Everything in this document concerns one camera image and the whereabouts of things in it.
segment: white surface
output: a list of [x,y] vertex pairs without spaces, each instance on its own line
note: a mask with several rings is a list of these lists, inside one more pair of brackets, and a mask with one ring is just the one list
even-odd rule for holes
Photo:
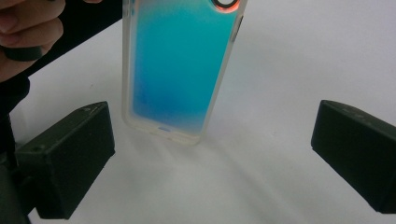
[[121,23],[37,72],[14,111],[23,144],[108,101],[117,154],[69,221],[395,223],[310,146],[319,101],[396,124],[396,2],[250,0],[203,142],[184,147],[120,117]]

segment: finger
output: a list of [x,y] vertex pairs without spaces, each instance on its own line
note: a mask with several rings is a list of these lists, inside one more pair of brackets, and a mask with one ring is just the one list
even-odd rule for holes
[[15,6],[23,1],[24,0],[0,0],[0,9]]
[[42,46],[58,40],[64,33],[62,22],[56,18],[11,35],[0,34],[0,45],[7,48]]
[[6,57],[5,53],[0,50],[0,82],[15,77],[20,72],[32,66],[34,62],[17,62]]
[[13,8],[0,11],[0,30],[2,30],[2,16],[9,21],[14,21],[15,24],[2,30],[4,34],[12,34],[57,18],[63,12],[64,6],[64,0],[29,0],[22,2]]

